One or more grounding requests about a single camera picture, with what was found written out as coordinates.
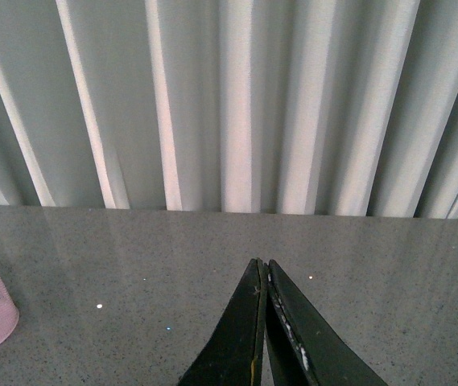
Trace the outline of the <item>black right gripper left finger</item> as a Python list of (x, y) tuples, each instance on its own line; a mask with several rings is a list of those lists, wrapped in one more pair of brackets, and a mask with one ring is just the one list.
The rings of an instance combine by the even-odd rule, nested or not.
[(179, 379), (180, 385), (259, 385), (268, 268), (252, 259), (212, 336)]

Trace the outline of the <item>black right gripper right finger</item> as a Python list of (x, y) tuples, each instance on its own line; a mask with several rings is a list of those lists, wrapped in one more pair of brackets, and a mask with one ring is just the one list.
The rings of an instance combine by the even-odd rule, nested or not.
[(384, 385), (279, 263), (268, 263), (266, 341), (276, 385)]

